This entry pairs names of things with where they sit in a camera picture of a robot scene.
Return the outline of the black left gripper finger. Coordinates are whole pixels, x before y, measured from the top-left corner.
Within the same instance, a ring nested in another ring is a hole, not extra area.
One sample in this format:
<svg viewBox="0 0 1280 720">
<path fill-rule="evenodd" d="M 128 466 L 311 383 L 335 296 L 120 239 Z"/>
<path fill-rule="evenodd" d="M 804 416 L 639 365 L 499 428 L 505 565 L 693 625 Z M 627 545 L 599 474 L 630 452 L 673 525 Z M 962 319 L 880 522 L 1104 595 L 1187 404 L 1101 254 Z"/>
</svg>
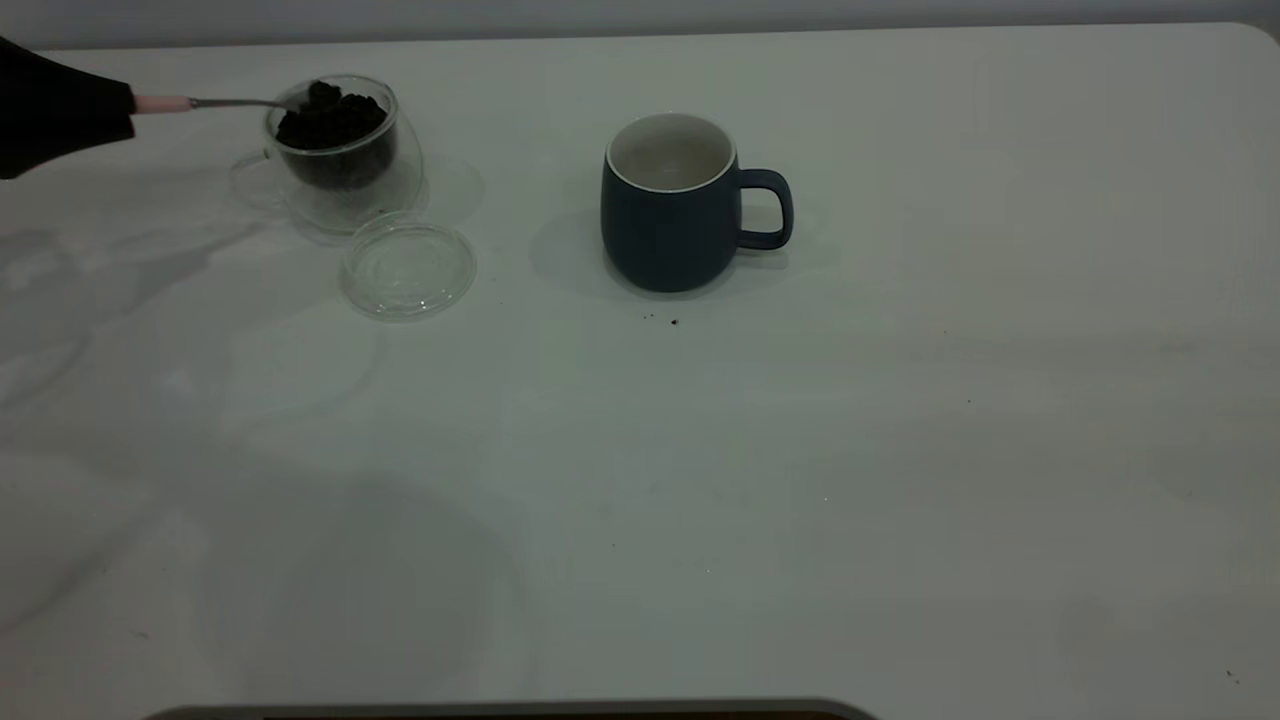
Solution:
<svg viewBox="0 0 1280 720">
<path fill-rule="evenodd" d="M 136 113 L 129 85 L 40 56 L 1 38 L 4 119 L 129 117 Z"/>
<path fill-rule="evenodd" d="M 33 117 L 1 123 L 1 178 L 15 179 L 42 164 L 134 137 L 131 117 Z"/>
</svg>

